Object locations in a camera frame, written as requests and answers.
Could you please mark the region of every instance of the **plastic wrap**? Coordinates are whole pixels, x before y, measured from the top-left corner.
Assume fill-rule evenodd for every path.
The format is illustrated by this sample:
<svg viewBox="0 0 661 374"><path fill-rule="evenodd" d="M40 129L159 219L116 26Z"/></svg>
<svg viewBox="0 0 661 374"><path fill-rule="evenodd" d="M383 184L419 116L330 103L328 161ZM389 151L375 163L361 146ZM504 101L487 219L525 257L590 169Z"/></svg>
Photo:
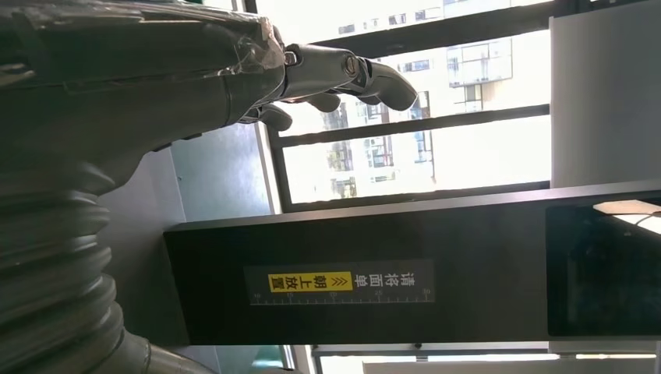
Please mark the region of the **plastic wrap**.
<svg viewBox="0 0 661 374"><path fill-rule="evenodd" d="M96 89L283 69L270 21L170 2L4 0L0 90Z"/></svg>

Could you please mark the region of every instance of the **black machine panel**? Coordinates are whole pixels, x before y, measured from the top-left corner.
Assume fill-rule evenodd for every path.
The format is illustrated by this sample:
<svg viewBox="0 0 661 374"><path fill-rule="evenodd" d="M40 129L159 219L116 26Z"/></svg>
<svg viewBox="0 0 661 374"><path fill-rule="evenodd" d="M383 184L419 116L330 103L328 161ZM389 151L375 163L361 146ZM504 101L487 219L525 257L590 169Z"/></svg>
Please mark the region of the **black machine panel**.
<svg viewBox="0 0 661 374"><path fill-rule="evenodd" d="M661 199L547 210L550 332L661 335Z"/></svg>
<svg viewBox="0 0 661 374"><path fill-rule="evenodd" d="M580 303L585 304L594 295L599 298L599 292L567 298L571 294L567 290L574 287L573 278L567 277L567 267L574 255L571 248L575 247L568 243L582 229L573 228L576 235L564 234L572 221L561 215L575 214L575 206L592 209L603 201L652 199L661 192L563 199L544 199L543 193L507 194L507 199L487 196L447 203L439 200L435 210L374 215L351 215L354 210L348 210L343 217L319 219L317 215L309 221L214 228L190 225L190 229L167 232L165 239L191 343L413 344L599 335L605 328L603 323L588 326L584 324L586 319L569 323L567 318L580 314L580 310L592 310L589 303ZM407 262L417 265L401 265ZM386 265L370 267L375 263ZM425 263L429 271L421 270ZM431 282L429 287L391 293L385 284L386 275L396 274L401 281L406 273L420 272L428 277L421 274L420 279ZM348 285L338 279L349 275L351 292L359 289L356 281L361 278L357 275L366 276L363 279L368 283L364 286L369 284L370 275L381 276L383 283L375 283L370 288L373 293L354 294L361 300L371 300L360 303L336 302L331 295L354 300L341 289L328 293L281 289L286 287L281 281L287 277L291 282L296 278L297 287L305 282L311 288L321 276L331 282L327 285L346 288ZM425 290L433 293L431 302L374 302L372 298L424 297ZM306 302L316 300L316 296L327 301L316 305ZM262 305L265 299L268 303L278 300L279 304ZM612 307L608 303L599 305ZM630 334L624 328L608 331Z"/></svg>

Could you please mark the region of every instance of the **window frame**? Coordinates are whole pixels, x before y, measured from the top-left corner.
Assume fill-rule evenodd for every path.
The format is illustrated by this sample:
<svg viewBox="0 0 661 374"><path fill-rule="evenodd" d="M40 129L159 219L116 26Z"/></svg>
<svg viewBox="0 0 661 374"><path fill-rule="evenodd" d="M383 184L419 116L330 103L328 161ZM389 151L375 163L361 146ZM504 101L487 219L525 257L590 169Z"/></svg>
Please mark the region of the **window frame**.
<svg viewBox="0 0 661 374"><path fill-rule="evenodd" d="M338 192L336 191L337 187L342 185L342 187L346 188L349 187L349 199L355 199L355 196L358 194L356 191L356 184L355 184L355 177L349 177L347 179L342 179L342 180L337 180L336 178L333 178L330 180L330 183L332 184L332 190L333 192Z"/></svg>
<svg viewBox="0 0 661 374"><path fill-rule="evenodd" d="M425 9L416 10L415 13L414 13L415 22L424 22L424 21L428 21L430 19L440 18L440 16L427 16L427 12L430 11L430 10L436 10L436 11L443 12L443 7L442 6L434 6L432 8L425 8Z"/></svg>
<svg viewBox="0 0 661 374"><path fill-rule="evenodd" d="M461 93L462 93L462 96L463 96L463 99L464 99L463 101L455 101L454 102L454 105L463 104L463 106L464 106L464 110L456 111L457 113L475 113L475 112L477 112L477 111L469 111L467 109L467 104L468 103L479 103L479 108L480 108L479 111L483 110L483 108L484 108L484 102L483 102L484 96L483 96L483 92L482 92L482 89L483 89L482 85L483 85L483 83L475 83L475 84L469 84L469 85L466 85L466 86L456 86L456 87L454 87L455 90L461 90ZM469 97L468 97L469 87L475 87L475 88L473 88L475 90L475 99L474 100L469 100Z"/></svg>
<svg viewBox="0 0 661 374"><path fill-rule="evenodd" d="M387 30L378 30L365 34L343 35L332 40L319 41L313 44L330 48L348 49L357 55L366 58L382 58L385 56L400 55L434 48L447 48L472 43L478 44L479 42L514 37L520 34L527 34L540 30L548 30L549 19L551 17L568 16L580 12L590 12L592 10L605 9L612 6L639 1L644 0L620 0L615 3L610 3L609 0L598 0L596 2L590 2L590 0L552 0L533 5L515 6L512 8L481 12L467 16L436 19L428 22L414 22L413 19L407 19L405 23L398 23L396 27ZM244 0L244 2L247 12L257 12L256 0ZM386 196L354 197L351 199L334 199L331 201L318 201L314 203L292 203L284 149L314 143L331 143L350 141L352 139L391 136L406 132L413 133L455 126L486 124L489 122L537 117L549 114L550 105L541 104L496 111L477 111L436 118L350 127L297 136L280 136L277 131L267 127L270 151L274 162L275 179L282 210L284 213L291 213L309 210L401 203L411 200L445 199L492 193L548 189L550 187L550 182L542 181L516 185L497 185L477 189L440 190Z"/></svg>
<svg viewBox="0 0 661 374"><path fill-rule="evenodd" d="M407 357L409 362L433 362L438 356L476 356L476 355L549 355L556 354L560 360L575 360L579 355L654 355L656 343L643 340L618 342L598 341L526 341L494 343L414 343L414 344L315 344L311 347L309 358L316 374L330 374L323 370L322 358L378 356Z"/></svg>
<svg viewBox="0 0 661 374"><path fill-rule="evenodd" d="M418 134L422 134L422 139L417 138ZM430 130L414 132L413 136L415 137L415 143L416 143L416 146L418 147L418 158L416 160L414 160L413 162L415 162L416 164L423 164L423 163L426 163L426 162L433 162L434 161L434 159L433 159L433 138L431 136Z"/></svg>
<svg viewBox="0 0 661 374"><path fill-rule="evenodd" d="M362 29L363 30L376 30L376 29L379 28L379 23L380 23L380 19L370 18L370 19L362 22Z"/></svg>
<svg viewBox="0 0 661 374"><path fill-rule="evenodd" d="M422 106L420 104L421 99L424 97L426 105ZM414 111L420 111L420 118L413 118ZM418 98L415 100L413 105L408 109L408 116L411 118L411 121L417 121L420 119L431 118L431 108L429 107L429 91L418 91Z"/></svg>
<svg viewBox="0 0 661 374"><path fill-rule="evenodd" d="M424 58L422 60L415 60L411 62L404 62L401 64L398 64L397 70L401 73L407 73L407 72L423 72L425 70L429 70L432 68L432 62L428 58Z"/></svg>
<svg viewBox="0 0 661 374"><path fill-rule="evenodd" d="M332 149L326 152L328 167L334 171L353 171L353 151L348 141L333 143Z"/></svg>
<svg viewBox="0 0 661 374"><path fill-rule="evenodd" d="M338 26L338 34L340 35L353 34L354 32L355 32L355 23L344 26Z"/></svg>
<svg viewBox="0 0 661 374"><path fill-rule="evenodd" d="M401 26L405 25L406 23L406 13L399 13L388 16L388 26Z"/></svg>
<svg viewBox="0 0 661 374"><path fill-rule="evenodd" d="M507 54L505 55L493 55L492 56L492 46L502 44L507 42ZM479 57L466 57L466 51L475 50L476 48L484 48L486 51L486 56L481 55ZM495 65L492 62L503 61L504 59L509 60L509 74L505 76L492 77L490 66ZM467 81L466 78L461 74L462 67L465 65L474 65L479 63L482 66L482 75L473 81ZM454 71L457 75L463 76L460 82L451 82L450 87L462 87L462 86L474 86L477 84L497 82L499 80L511 79L514 77L514 65L512 58L512 37L504 37L501 39L486 41L484 43L473 43L473 44L463 44L456 47L450 47L447 49L447 69L448 72L451 70Z"/></svg>

